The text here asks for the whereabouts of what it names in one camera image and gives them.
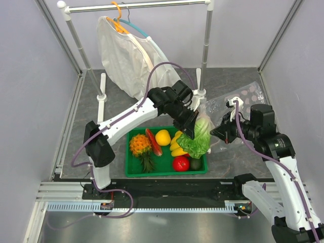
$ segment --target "green tray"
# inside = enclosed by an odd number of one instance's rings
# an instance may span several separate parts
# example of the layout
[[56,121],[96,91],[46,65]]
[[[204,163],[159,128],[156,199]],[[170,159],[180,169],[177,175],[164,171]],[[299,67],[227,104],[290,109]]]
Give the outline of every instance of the green tray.
[[[174,137],[177,129],[175,127],[153,127],[149,128],[155,135],[158,131],[166,129],[169,131],[171,138]],[[204,154],[200,159],[202,160],[202,168],[200,171],[185,171],[176,172],[172,167],[174,157],[171,156],[170,146],[161,146],[163,154],[162,156],[156,156],[152,153],[152,159],[155,162],[155,171],[152,173],[143,173],[142,165],[138,158],[134,157],[129,149],[129,143],[132,137],[137,134],[145,135],[145,128],[135,128],[127,134],[126,142],[126,176],[127,177],[143,177],[143,176],[172,176],[172,175],[195,175],[205,174],[207,172],[207,160]]]

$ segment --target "watermelon slice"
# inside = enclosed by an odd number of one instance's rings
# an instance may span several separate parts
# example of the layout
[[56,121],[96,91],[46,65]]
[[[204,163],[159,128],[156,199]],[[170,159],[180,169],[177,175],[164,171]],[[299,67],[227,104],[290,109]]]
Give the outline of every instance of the watermelon slice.
[[160,145],[157,144],[157,142],[155,140],[155,136],[150,131],[149,128],[145,129],[145,135],[148,137],[148,139],[150,140],[150,142],[152,144],[153,153],[155,155],[157,155],[157,156],[161,156],[162,155],[162,149],[161,149]]

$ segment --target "plastic fruit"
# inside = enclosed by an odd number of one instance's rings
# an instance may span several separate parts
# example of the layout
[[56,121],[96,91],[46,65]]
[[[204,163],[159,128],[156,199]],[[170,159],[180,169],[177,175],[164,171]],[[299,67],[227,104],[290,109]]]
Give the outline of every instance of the plastic fruit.
[[174,136],[174,138],[171,140],[171,145],[177,142],[177,139],[181,136],[182,133],[179,133]]
[[172,166],[175,171],[187,171],[190,167],[190,163],[188,158],[178,156],[173,160]]
[[177,148],[180,148],[180,145],[177,142],[175,142],[170,146],[170,151],[173,151]]
[[161,156],[163,154],[162,149],[160,145],[157,144],[154,134],[151,132],[149,128],[145,129],[145,134],[151,142],[153,153],[157,156]]
[[154,162],[151,159],[152,147],[150,140],[143,134],[134,136],[130,141],[130,150],[133,156],[138,157],[143,166],[143,172],[154,170]]
[[174,136],[176,137],[178,134],[182,134],[182,132],[181,131],[177,131]]
[[157,144],[160,146],[167,146],[171,142],[170,134],[165,129],[158,131],[158,133],[155,136],[155,139]]
[[199,171],[203,167],[203,162],[198,158],[190,159],[190,169],[193,171]]
[[171,152],[171,156],[172,157],[177,157],[177,156],[182,156],[182,155],[187,154],[187,153],[188,152],[183,151],[183,149],[181,147],[179,147],[179,148],[176,148],[175,150],[173,150]]

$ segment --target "avocado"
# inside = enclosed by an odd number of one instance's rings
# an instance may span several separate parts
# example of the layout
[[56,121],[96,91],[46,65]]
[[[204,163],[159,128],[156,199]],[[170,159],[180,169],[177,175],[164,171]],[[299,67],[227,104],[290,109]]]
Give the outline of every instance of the avocado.
[[190,169],[193,171],[199,171],[203,167],[203,162],[198,158],[190,159]]

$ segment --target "clothes hanger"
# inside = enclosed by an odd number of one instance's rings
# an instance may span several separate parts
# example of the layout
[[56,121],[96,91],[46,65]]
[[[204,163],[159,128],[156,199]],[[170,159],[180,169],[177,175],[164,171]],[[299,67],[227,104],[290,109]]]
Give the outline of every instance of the clothes hanger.
[[137,30],[142,36],[144,36],[145,38],[148,38],[149,35],[147,33],[145,33],[143,30],[141,30],[139,27],[137,27],[135,24],[127,21],[127,20],[124,20],[124,19],[120,19],[119,20],[121,23],[124,23],[126,25],[129,25],[130,27],[132,27],[133,29]]
[[147,33],[145,33],[143,30],[141,30],[139,27],[137,27],[135,24],[132,24],[131,23],[131,21],[130,21],[130,10],[129,10],[129,8],[128,8],[128,6],[127,6],[127,4],[125,4],[126,5],[126,8],[127,8],[127,10],[128,10],[128,16],[127,16],[127,18],[128,18],[128,21],[127,20],[124,20],[124,19],[119,19],[119,21],[120,22],[122,22],[122,23],[124,23],[124,24],[127,24],[128,26],[130,26],[130,27],[132,27],[133,29],[135,29],[135,30],[137,30],[142,36],[144,36],[145,38],[148,38],[149,37],[149,35],[147,34]]
[[109,18],[109,17],[106,17],[106,20],[113,23],[115,28],[116,28],[116,31],[119,32],[119,33],[124,33],[124,34],[129,34],[129,32],[124,28],[122,27],[120,24],[118,24],[116,21],[114,21],[113,19]]
[[131,14],[130,9],[128,8],[127,4],[125,4],[125,5],[126,5],[127,11],[128,11],[128,15],[127,15],[128,22],[131,22],[131,21],[130,21],[130,14]]
[[126,33],[126,34],[129,34],[129,32],[128,32],[128,31],[125,31],[125,28],[123,28],[123,27],[120,25],[120,23],[119,23],[119,20],[120,20],[120,18],[122,17],[122,11],[120,10],[120,7],[119,7],[118,4],[117,4],[116,2],[114,2],[114,1],[112,1],[111,4],[114,4],[114,5],[117,7],[118,12],[119,12],[119,16],[117,17],[117,24],[114,23],[114,24],[115,24],[116,31],[117,31],[118,33]]

